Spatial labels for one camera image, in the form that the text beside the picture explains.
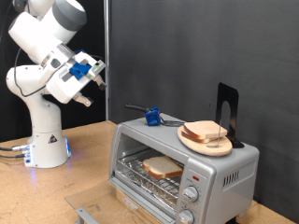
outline black stand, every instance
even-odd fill
[[[226,222],[226,224],[239,224],[239,223],[236,222],[235,217],[234,217],[231,220],[229,220],[228,222]]]
[[[232,87],[219,83],[218,98],[216,109],[216,123],[220,124],[222,105],[225,101],[231,107],[230,127],[227,133],[227,138],[232,142],[233,148],[242,148],[244,145],[235,138],[237,105],[239,100],[239,93]]]

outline blue clamp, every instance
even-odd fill
[[[86,53],[86,50],[85,49],[76,49],[74,50],[75,53],[80,53],[80,52],[83,52],[83,53]]]
[[[154,126],[157,124],[161,124],[161,119],[159,115],[159,108],[157,106],[152,107],[150,112],[145,113],[147,122],[149,126]]]
[[[77,80],[80,80],[91,68],[92,67],[90,65],[75,63],[73,67],[69,69],[69,71]]]

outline black curtain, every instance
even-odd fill
[[[299,223],[299,1],[110,2],[110,119],[143,116],[127,103],[215,119],[219,82],[232,86],[236,137],[261,152],[254,195]]]

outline wooden surface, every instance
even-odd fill
[[[70,142],[72,157],[56,168],[26,168],[22,159],[0,159],[0,223],[74,224],[77,214],[64,197],[107,180],[109,151],[115,127],[114,123],[104,121],[64,130],[63,134]],[[26,140],[5,142],[0,147],[24,144]],[[294,224],[256,202],[238,222]]]
[[[216,147],[218,145],[218,140],[211,141],[209,143],[199,143],[194,142],[193,140],[190,140],[189,138],[186,138],[182,135],[184,127],[181,126],[178,128],[178,138],[179,140],[188,148],[202,153],[204,155],[208,156],[225,156],[229,154],[232,151],[232,143],[230,140],[228,140],[227,137],[221,137],[219,140],[219,147]]]

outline black backdrop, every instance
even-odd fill
[[[87,12],[87,24],[69,42],[72,50],[85,49],[88,53],[105,58],[104,33],[104,2],[78,0]],[[0,1],[0,26],[9,5],[9,0]],[[31,120],[25,103],[7,88],[6,75],[13,66],[18,46],[7,33],[8,26],[16,18],[17,12],[13,7],[8,12],[7,22],[0,44],[0,142],[31,135]],[[33,64],[23,52],[19,65]],[[90,82],[82,91],[83,95],[93,99],[90,107],[85,107],[75,101],[63,105],[52,96],[45,98],[54,102],[62,110],[63,129],[105,120],[105,93],[97,89],[96,83]]]
[[[238,89],[236,137],[261,152],[254,195],[299,223],[298,24],[298,0],[111,1],[110,119],[143,116],[126,103],[214,119],[219,82]]]

